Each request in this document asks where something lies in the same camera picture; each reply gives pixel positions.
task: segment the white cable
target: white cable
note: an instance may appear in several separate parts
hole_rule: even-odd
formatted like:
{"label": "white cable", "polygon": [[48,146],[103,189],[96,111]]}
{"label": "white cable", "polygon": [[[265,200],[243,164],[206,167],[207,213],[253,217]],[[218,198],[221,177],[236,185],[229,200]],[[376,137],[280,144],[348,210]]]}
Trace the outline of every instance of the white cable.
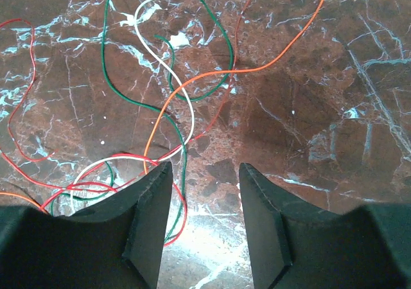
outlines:
{"label": "white cable", "polygon": [[[137,21],[137,17],[138,17],[138,14],[139,14],[140,10],[143,8],[144,5],[146,5],[147,3],[152,2],[152,1],[153,1],[153,0],[145,0],[145,1],[143,1],[143,2],[139,5],[139,7],[137,8],[137,10],[136,10],[136,12],[135,12],[135,14],[134,14],[134,29],[136,30],[136,33],[137,33],[137,36],[138,36],[140,42],[141,42],[141,43],[143,44],[143,46],[147,49],[147,51],[151,54],[151,56],[153,56],[158,62],[160,62],[160,64],[161,64],[162,66],[164,66],[164,67],[166,68],[167,71],[169,71],[169,72],[171,73],[171,75],[174,77],[174,79],[176,79],[176,81],[177,81],[177,83],[178,83],[179,85],[182,85],[182,82],[181,82],[180,78],[178,78],[178,76],[174,73],[174,71],[173,71],[166,63],[164,63],[164,62],[161,60],[161,58],[158,57],[158,56],[150,49],[150,47],[148,47],[147,43],[144,41],[144,38],[143,38],[143,36],[140,34],[140,31],[139,31],[139,29],[138,29],[138,27],[137,27],[137,25],[140,23],[140,22]],[[187,94],[187,91],[186,91],[185,89],[182,89],[182,92],[183,92],[184,96],[185,96],[186,99],[187,99],[188,106],[189,106],[190,112],[191,112],[191,129],[190,129],[190,133],[189,133],[187,139],[184,141],[184,144],[186,145],[186,144],[188,144],[188,142],[190,141],[191,137],[193,136],[193,133],[194,133],[194,122],[195,122],[195,121],[194,121],[194,110],[193,110],[193,106],[192,106],[192,104],[191,104],[191,102],[190,102],[190,99],[189,99],[189,96],[188,96],[188,94]],[[163,159],[159,159],[159,161],[165,161],[166,159],[169,159],[170,157],[173,157],[174,155],[176,155],[177,153],[179,153],[179,152],[181,151],[181,149],[182,149],[182,146],[181,146],[180,148],[178,148],[177,150],[175,150],[173,153],[171,153],[169,156],[167,156],[167,157],[165,157],[165,158],[163,158]]]}
{"label": "white cable", "polygon": [[[100,165],[103,162],[107,162],[107,161],[112,161],[114,159],[134,159],[136,161],[145,161],[144,158],[142,157],[137,157],[137,156],[112,156],[112,157],[107,157],[105,159],[100,159],[99,161],[96,161],[94,163],[92,163],[91,165],[88,165],[86,168],[83,169],[82,172],[80,172],[77,176],[77,178],[74,180],[73,184],[77,184],[78,181],[81,179],[81,177],[83,176],[84,173],[88,172],[91,168],[94,168],[97,165]],[[71,210],[73,211],[73,213],[76,212],[76,209],[74,208],[74,200],[73,200],[73,195],[74,195],[74,191],[70,191],[70,206],[71,206]]]}

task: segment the stone surface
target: stone surface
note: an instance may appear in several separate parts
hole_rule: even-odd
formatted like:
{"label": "stone surface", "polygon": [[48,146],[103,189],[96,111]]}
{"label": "stone surface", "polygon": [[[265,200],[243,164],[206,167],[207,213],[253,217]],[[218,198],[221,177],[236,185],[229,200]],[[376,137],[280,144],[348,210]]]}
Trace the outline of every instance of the stone surface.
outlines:
{"label": "stone surface", "polygon": [[[0,0],[0,21],[22,17],[36,26],[36,86],[16,115],[23,150],[49,161],[29,163],[6,131],[8,116],[30,82],[30,34],[23,24],[0,31],[1,148],[33,178],[64,186],[91,161],[116,152],[143,153],[157,117],[114,94],[101,71],[100,33],[106,0]],[[128,14],[143,0],[112,0],[107,71],[129,98],[161,106],[167,73],[139,43]],[[233,40],[246,0],[206,0]],[[239,30],[239,69],[271,61],[306,24],[319,0],[252,0]],[[159,0],[162,10],[140,24],[159,56],[182,33],[181,78],[229,65],[227,45],[197,0]],[[238,168],[249,162],[270,180],[324,209],[344,213],[364,202],[411,200],[411,0],[326,0],[318,18],[272,67],[235,76],[222,115],[207,136],[190,144],[189,222],[163,253],[158,288],[253,288],[238,198]],[[200,96],[220,77],[188,88]],[[214,116],[225,89],[194,104],[195,134]],[[184,101],[169,111],[189,130]],[[150,150],[156,158],[179,143],[161,123]],[[1,190],[45,201],[50,190],[26,182],[0,161]],[[173,158],[180,178],[179,157]],[[119,161],[117,183],[143,169]],[[107,170],[100,179],[106,180]],[[0,197],[0,204],[19,204]],[[69,202],[56,205],[69,213]],[[173,198],[170,223],[179,206]]]}

